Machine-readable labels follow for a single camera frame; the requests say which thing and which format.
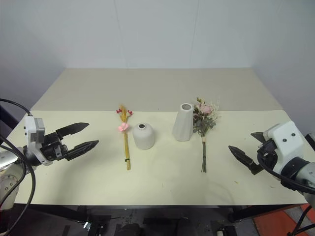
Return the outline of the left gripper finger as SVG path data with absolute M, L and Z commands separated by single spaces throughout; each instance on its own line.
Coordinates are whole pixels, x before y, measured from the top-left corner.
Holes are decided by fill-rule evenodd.
M 60 140 L 64 138 L 64 136 L 67 135 L 73 135 L 75 133 L 78 133 L 85 129 L 87 126 L 89 126 L 89 123 L 86 122 L 78 122 L 74 123 L 65 127 L 62 127 L 60 129 L 56 130 L 56 134 Z
M 81 155 L 84 155 L 85 153 L 92 150 L 98 143 L 99 143 L 99 140 L 95 140 L 95 141 L 84 142 L 82 144 L 75 146 L 73 149 L 68 150 L 66 152 L 66 160 L 70 161 Z

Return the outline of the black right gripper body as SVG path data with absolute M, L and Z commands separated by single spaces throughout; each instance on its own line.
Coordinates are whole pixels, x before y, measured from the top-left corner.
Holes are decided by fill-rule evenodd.
M 273 139 L 265 141 L 257 150 L 257 160 L 264 169 L 273 170 L 277 161 L 278 155 L 275 150 L 277 146 Z

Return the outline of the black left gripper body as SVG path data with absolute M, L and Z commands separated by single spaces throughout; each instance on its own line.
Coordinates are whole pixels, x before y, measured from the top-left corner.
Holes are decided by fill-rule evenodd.
M 40 151 L 47 160 L 44 165 L 53 164 L 55 160 L 69 160 L 67 146 L 62 143 L 63 136 L 59 132 L 53 132 L 44 136 L 44 142 Z

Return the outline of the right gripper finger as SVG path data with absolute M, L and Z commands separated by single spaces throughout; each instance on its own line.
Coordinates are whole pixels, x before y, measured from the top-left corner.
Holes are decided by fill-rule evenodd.
M 250 157 L 248 157 L 245 152 L 243 152 L 242 150 L 240 150 L 237 147 L 234 146 L 228 146 L 229 150 L 231 151 L 231 153 L 234 155 L 234 157 L 241 162 L 243 165 L 245 165 L 250 172 L 253 175 L 256 175 L 258 173 L 260 173 L 263 168 L 260 165 L 257 165 L 253 159 L 251 159 Z
M 261 143 L 265 142 L 263 132 L 253 132 L 253 133 L 251 133 L 251 136 L 253 136 L 255 139 L 257 139 Z

